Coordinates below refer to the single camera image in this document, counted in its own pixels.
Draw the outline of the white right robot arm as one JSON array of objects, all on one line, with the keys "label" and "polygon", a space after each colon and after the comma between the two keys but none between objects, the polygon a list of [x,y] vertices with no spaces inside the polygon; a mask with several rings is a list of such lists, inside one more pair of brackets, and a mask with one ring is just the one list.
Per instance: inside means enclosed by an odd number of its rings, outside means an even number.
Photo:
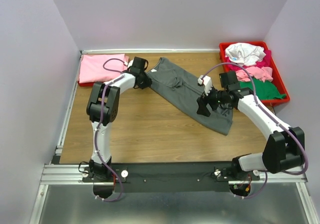
[{"label": "white right robot arm", "polygon": [[309,167],[305,151],[305,133],[292,127],[269,111],[258,99],[256,88],[242,88],[234,72],[220,74],[222,90],[214,88],[211,78],[203,76],[198,83],[204,86],[201,100],[216,109],[219,105],[233,107],[245,114],[266,139],[263,152],[246,154],[233,159],[230,175],[241,180],[250,171],[280,172],[302,175]]}]

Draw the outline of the grey t shirt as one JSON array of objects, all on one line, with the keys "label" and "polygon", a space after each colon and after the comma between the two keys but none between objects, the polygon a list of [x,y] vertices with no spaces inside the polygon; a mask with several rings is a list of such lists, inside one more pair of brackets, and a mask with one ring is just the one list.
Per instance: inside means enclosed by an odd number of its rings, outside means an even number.
[{"label": "grey t shirt", "polygon": [[233,123],[232,110],[211,110],[208,117],[197,114],[196,101],[203,89],[198,86],[196,76],[165,57],[161,57],[147,74],[152,80],[150,88],[178,110],[213,131],[225,136],[229,133]]}]

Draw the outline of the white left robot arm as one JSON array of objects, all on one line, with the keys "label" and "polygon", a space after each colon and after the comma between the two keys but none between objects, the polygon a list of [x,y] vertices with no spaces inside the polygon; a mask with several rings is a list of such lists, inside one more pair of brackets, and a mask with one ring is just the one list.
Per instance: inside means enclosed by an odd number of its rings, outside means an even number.
[{"label": "white left robot arm", "polygon": [[124,71],[108,68],[111,61],[117,60],[111,58],[103,63],[104,70],[117,72],[118,76],[110,81],[95,82],[86,107],[93,130],[93,152],[88,163],[89,171],[101,182],[109,178],[121,182],[126,178],[112,168],[110,151],[111,129],[118,114],[120,95],[129,89],[145,89],[152,84],[146,73],[149,65],[146,59],[135,57],[125,64]]}]

